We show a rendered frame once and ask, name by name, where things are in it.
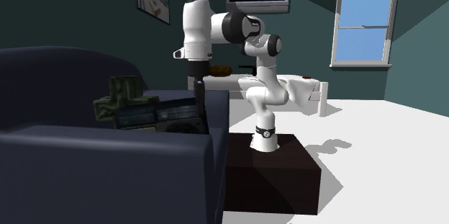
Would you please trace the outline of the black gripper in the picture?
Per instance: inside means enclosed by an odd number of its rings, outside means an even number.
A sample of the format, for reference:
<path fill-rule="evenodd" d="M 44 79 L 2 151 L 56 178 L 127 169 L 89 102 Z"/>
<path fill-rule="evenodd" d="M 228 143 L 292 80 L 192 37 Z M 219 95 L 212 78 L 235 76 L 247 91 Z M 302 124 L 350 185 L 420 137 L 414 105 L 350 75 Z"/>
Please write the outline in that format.
<path fill-rule="evenodd" d="M 207 118 L 205 110 L 205 88 L 203 79 L 205 76 L 209 75 L 210 62 L 209 61 L 187 61 L 187 74 L 188 76 L 194 77 L 194 95 L 196 98 L 196 105 L 198 109 L 199 116 L 202 119 Z"/>

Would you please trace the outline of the brown round loaf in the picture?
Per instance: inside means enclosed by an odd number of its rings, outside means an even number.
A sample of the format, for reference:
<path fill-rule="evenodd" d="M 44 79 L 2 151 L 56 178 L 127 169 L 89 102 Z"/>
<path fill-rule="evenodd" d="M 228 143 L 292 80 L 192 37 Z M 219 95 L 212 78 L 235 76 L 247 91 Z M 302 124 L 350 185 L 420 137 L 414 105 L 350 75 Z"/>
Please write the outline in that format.
<path fill-rule="evenodd" d="M 229 66 L 211 66 L 209 68 L 209 75 L 213 77 L 227 77 L 232 74 L 232 69 Z"/>

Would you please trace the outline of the green cross-shaped block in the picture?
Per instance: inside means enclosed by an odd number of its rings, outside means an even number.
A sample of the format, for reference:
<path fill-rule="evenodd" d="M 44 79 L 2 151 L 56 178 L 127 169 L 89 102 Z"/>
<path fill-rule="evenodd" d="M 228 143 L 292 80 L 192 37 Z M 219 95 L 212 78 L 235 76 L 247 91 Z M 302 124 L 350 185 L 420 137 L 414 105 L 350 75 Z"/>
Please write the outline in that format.
<path fill-rule="evenodd" d="M 112 121 L 116 112 L 124 107 L 157 104 L 157 96 L 144 96 L 140 76 L 110 76 L 109 96 L 93 101 L 97 121 Z"/>

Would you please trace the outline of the dark robot stand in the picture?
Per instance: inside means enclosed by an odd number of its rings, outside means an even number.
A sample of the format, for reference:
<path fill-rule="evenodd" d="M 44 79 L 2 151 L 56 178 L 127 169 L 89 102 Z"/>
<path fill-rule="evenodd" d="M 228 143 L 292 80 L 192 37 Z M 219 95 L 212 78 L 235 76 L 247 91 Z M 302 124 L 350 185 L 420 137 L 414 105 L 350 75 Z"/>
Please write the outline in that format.
<path fill-rule="evenodd" d="M 233 212 L 317 215 L 322 170 L 292 134 L 278 136 L 279 149 L 250 147 L 250 133 L 231 133 L 224 208 Z"/>

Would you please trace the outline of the dark blue sofa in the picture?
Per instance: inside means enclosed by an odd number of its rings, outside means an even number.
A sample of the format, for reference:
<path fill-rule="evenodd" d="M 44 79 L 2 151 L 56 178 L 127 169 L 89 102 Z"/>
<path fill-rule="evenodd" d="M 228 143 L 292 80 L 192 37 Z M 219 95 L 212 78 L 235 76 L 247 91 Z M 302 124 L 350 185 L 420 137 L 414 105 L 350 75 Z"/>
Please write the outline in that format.
<path fill-rule="evenodd" d="M 0 224 L 222 224 L 229 95 L 206 93 L 207 135 L 95 119 L 131 63 L 82 48 L 0 49 Z"/>

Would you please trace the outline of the white framed window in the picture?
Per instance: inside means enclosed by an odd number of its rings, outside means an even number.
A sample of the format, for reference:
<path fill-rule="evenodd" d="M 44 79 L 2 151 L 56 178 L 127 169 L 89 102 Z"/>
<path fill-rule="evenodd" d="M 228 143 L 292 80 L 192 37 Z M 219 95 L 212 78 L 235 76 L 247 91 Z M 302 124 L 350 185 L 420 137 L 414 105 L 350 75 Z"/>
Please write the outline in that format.
<path fill-rule="evenodd" d="M 389 68 L 397 0 L 337 0 L 331 68 Z"/>

